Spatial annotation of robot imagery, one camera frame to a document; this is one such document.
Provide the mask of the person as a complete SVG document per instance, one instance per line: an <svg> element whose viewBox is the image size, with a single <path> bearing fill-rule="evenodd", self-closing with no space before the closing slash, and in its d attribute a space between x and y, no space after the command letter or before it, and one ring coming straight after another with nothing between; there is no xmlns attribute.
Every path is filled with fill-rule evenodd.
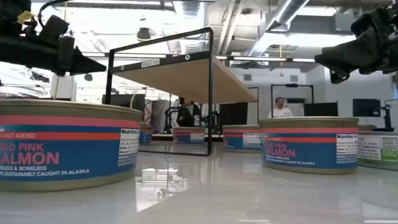
<svg viewBox="0 0 398 224"><path fill-rule="evenodd" d="M275 108L269 112L268 118L293 117L291 110L284 106L284 99L278 97L275 99Z"/></svg>
<svg viewBox="0 0 398 224"><path fill-rule="evenodd" d="M180 127L199 127L201 111L193 101L186 101L185 98L179 98L179 107L177 112L177 124Z"/></svg>

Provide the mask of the white board with drawings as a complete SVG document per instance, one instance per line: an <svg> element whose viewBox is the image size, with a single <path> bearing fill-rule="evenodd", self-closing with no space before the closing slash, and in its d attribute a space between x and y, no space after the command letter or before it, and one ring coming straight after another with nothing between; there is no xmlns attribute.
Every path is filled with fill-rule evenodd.
<svg viewBox="0 0 398 224"><path fill-rule="evenodd" d="M305 116L303 103L288 103L287 108L292 112L293 116Z"/></svg>

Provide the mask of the black partition panel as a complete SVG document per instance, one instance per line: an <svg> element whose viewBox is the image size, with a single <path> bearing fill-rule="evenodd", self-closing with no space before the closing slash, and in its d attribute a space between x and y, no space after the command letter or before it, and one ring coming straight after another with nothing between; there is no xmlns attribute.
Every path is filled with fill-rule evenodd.
<svg viewBox="0 0 398 224"><path fill-rule="evenodd" d="M248 103L220 104L220 124L241 125L247 124Z"/></svg>

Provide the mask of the black screen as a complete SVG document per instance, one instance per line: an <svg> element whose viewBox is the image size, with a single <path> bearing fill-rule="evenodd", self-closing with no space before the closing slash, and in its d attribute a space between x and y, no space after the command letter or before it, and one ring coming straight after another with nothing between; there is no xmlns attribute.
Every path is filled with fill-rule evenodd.
<svg viewBox="0 0 398 224"><path fill-rule="evenodd" d="M145 95L144 94L117 94L111 95L111 105L132 108L144 111Z"/></svg>

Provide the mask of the yellow tape tag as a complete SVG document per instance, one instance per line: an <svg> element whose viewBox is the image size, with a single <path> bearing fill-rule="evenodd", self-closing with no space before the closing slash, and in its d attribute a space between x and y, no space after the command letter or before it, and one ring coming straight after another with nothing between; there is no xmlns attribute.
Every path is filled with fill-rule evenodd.
<svg viewBox="0 0 398 224"><path fill-rule="evenodd" d="M32 18L34 18L33 13L31 13L30 11L24 11L17 16L17 23L22 24L22 25L24 25L24 24L29 25Z"/></svg>

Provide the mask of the black wall monitor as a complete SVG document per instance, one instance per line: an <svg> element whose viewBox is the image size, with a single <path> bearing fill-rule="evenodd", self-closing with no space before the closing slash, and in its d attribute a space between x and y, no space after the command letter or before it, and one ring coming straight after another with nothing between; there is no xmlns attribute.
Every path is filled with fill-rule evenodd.
<svg viewBox="0 0 398 224"><path fill-rule="evenodd" d="M380 117L380 99L353 99L354 117Z"/></svg>

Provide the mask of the pale hanging cloth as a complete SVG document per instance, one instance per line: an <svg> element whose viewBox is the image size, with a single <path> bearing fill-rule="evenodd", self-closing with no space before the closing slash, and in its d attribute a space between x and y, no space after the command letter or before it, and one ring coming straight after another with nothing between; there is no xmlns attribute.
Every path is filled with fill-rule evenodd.
<svg viewBox="0 0 398 224"><path fill-rule="evenodd" d="M152 126L153 132L162 133L165 128L166 115L165 111L170 107L179 106L178 101L169 100L155 100L152 101L152 115L150 125Z"/></svg>

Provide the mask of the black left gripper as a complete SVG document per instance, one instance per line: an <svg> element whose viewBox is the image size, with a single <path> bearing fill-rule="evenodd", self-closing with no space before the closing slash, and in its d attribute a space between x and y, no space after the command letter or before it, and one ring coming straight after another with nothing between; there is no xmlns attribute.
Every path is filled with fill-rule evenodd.
<svg viewBox="0 0 398 224"><path fill-rule="evenodd" d="M25 37L0 35L0 62L51 70L60 76L106 71L105 65L74 53L74 43L73 37L62 37L59 45L49 46Z"/></svg>

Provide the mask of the tuna can silver lid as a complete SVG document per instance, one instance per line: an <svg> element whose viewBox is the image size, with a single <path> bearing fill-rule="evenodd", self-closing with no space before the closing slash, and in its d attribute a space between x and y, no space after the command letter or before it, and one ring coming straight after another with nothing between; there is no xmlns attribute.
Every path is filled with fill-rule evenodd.
<svg viewBox="0 0 398 224"><path fill-rule="evenodd" d="M398 133L359 132L358 165L398 171Z"/></svg>

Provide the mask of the wooden box platform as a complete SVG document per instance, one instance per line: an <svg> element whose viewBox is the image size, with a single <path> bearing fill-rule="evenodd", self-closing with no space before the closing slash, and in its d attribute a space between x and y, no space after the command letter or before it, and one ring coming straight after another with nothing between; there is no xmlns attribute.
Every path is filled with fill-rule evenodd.
<svg viewBox="0 0 398 224"><path fill-rule="evenodd" d="M146 47L171 40L181 40L193 35L209 34L208 48L202 52L164 57L151 57L149 60L128 65L114 66L118 52ZM189 32L152 39L136 44L111 49L108 55L108 71L104 103L111 103L113 76L138 82L145 86L165 91L186 100L208 105L208 142L203 156L212 155L213 105L217 103L257 102L258 97L213 55L211 28L205 27Z"/></svg>

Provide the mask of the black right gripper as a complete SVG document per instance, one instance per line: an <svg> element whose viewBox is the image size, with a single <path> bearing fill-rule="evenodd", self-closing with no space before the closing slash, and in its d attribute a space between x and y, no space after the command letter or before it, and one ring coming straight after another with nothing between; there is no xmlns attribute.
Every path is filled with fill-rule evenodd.
<svg viewBox="0 0 398 224"><path fill-rule="evenodd" d="M351 25L355 40L322 48L316 63L330 69L332 84L349 79L353 70L383 74L398 71L398 2L365 12Z"/></svg>

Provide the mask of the black metal frame stand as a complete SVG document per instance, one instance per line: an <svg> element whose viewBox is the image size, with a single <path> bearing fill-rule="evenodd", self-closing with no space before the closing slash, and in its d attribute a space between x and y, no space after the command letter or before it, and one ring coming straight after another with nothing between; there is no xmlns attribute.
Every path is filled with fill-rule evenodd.
<svg viewBox="0 0 398 224"><path fill-rule="evenodd" d="M303 88L309 88L310 91L310 97L308 97L308 91L304 90L306 97L305 98L296 98L296 100L298 100L298 103L303 103L304 106L307 103L314 103L314 86L313 85L301 85L298 83L286 83L286 84L271 84L271 111L274 109L275 107L275 100L274 100L274 95L279 91L280 88L301 88L303 90ZM289 103L289 98L286 98L283 96L284 99L284 103Z"/></svg>

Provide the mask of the black ceiling fixture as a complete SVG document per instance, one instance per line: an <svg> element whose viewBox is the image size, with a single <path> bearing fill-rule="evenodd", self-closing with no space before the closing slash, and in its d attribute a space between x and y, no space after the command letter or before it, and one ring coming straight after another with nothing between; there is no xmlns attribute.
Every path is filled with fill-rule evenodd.
<svg viewBox="0 0 398 224"><path fill-rule="evenodd" d="M148 27L140 27L137 33L137 40L139 42L151 40L150 29Z"/></svg>

